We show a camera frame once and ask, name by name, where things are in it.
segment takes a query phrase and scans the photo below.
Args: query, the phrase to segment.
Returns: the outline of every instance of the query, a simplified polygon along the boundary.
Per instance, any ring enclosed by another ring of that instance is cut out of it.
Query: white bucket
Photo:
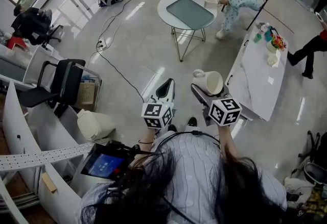
[[[106,137],[115,128],[107,114],[81,110],[77,117],[78,128],[89,141]]]
[[[193,77],[193,83],[208,94],[216,95],[223,89],[224,80],[217,71],[204,72],[196,69],[193,72]]]

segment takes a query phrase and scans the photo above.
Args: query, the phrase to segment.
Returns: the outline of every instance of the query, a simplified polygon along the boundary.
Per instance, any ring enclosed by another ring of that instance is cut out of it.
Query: wooden block
[[[45,172],[42,174],[42,180],[44,181],[46,187],[49,189],[50,192],[54,193],[57,190],[57,187],[50,179],[49,175]]]

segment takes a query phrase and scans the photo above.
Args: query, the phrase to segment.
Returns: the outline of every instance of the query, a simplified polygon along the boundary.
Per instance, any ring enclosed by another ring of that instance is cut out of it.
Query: black shoe
[[[294,62],[293,58],[294,58],[294,56],[290,52],[287,52],[287,59],[292,66],[297,64],[296,62]]]
[[[188,122],[188,126],[196,127],[198,125],[198,121],[195,117],[191,117]]]
[[[173,124],[170,124],[170,125],[168,126],[168,131],[177,132],[176,126],[173,125]]]
[[[302,73],[302,76],[303,76],[303,77],[307,77],[307,78],[309,78],[309,79],[313,79],[313,75],[312,75],[312,73],[305,73],[305,72],[303,72],[303,73]]]

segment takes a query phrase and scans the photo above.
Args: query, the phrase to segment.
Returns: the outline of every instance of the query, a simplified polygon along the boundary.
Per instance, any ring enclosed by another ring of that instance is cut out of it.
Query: black pants
[[[313,72],[313,59],[315,52],[326,52],[327,51],[327,41],[322,40],[319,35],[314,37],[310,42],[308,42],[301,50],[298,50],[293,55],[293,63],[297,64],[299,61],[307,57],[306,62],[306,74],[312,74]]]
[[[319,0],[314,11],[319,13],[322,10],[322,8],[324,8],[326,5],[327,5],[327,0]]]

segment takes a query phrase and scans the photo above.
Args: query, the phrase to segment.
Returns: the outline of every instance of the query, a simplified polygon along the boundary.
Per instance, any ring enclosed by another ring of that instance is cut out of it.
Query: round white table
[[[179,57],[179,61],[182,62],[185,54],[189,48],[189,45],[192,41],[193,38],[195,39],[200,39],[201,42],[198,43],[188,54],[190,54],[191,52],[193,52],[201,43],[205,42],[206,38],[205,38],[205,30],[204,28],[206,28],[207,26],[209,26],[210,24],[213,23],[213,21],[216,19],[217,17],[217,6],[210,4],[209,7],[207,7],[206,9],[208,11],[210,11],[213,15],[214,15],[214,19],[212,19],[210,22],[206,23],[200,30],[202,33],[202,37],[198,37],[198,36],[194,36],[195,34],[195,30],[193,30],[192,28],[190,28],[189,26],[187,26],[184,22],[182,22],[181,20],[179,20],[177,17],[175,17],[174,15],[172,15],[171,13],[169,13],[167,11],[167,6],[171,5],[173,2],[175,2],[177,0],[160,0],[157,10],[158,10],[158,14],[160,16],[160,18],[169,26],[171,26],[171,34],[174,35],[174,39],[175,39],[175,43],[176,43],[176,47],[177,47],[177,52],[178,52],[178,57]],[[199,4],[200,6],[204,7],[204,0],[193,0],[194,2],[196,2],[197,4]],[[181,29],[181,30],[185,30],[182,33],[177,32],[176,29]],[[190,33],[185,33],[187,30],[191,30],[193,32]],[[178,47],[178,41],[177,41],[177,36],[176,34],[180,34],[181,36],[186,36],[186,37],[190,37],[189,43],[186,46],[186,49],[182,55],[182,57],[180,57],[180,53],[179,53],[179,47]]]

